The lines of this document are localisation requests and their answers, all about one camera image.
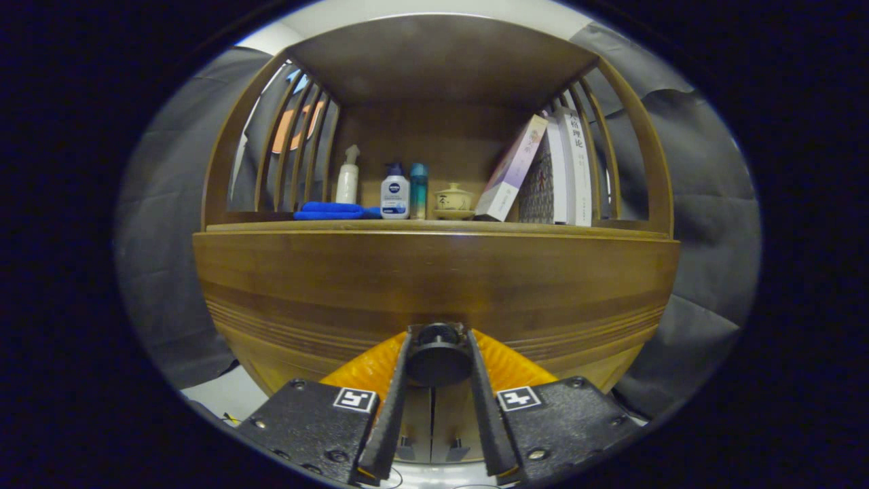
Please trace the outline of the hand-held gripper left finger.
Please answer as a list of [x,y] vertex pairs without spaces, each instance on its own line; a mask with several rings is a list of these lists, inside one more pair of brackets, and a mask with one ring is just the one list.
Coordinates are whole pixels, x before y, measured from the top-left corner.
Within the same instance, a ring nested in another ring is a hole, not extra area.
[[389,363],[386,394],[295,378],[236,427],[245,442],[282,463],[344,485],[379,486],[391,473],[407,390],[404,332]]

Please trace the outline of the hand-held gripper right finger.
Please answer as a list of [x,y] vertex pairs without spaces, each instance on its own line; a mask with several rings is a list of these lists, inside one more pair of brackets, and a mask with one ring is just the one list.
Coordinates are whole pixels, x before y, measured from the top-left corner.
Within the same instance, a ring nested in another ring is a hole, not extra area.
[[642,426],[581,376],[494,391],[479,341],[466,334],[487,474],[500,485],[558,485],[642,435]]

